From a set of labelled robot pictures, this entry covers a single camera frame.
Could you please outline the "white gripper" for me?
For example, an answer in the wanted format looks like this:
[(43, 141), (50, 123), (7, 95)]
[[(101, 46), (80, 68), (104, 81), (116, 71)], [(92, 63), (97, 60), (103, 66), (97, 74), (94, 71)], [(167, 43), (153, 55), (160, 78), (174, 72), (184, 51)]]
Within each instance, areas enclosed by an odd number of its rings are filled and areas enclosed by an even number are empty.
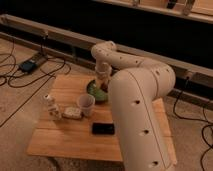
[(98, 63), (95, 66), (95, 73), (96, 87), (102, 90), (106, 90), (108, 88), (110, 75), (112, 73), (112, 67), (108, 63)]

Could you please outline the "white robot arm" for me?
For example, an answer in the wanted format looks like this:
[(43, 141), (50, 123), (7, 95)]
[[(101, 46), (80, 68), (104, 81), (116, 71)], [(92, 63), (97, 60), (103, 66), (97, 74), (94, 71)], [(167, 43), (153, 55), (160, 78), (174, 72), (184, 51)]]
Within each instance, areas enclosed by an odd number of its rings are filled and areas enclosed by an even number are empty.
[(97, 78), (109, 78), (108, 99), (125, 171), (175, 171), (153, 101), (175, 85), (166, 63), (121, 53), (112, 41), (91, 48)]

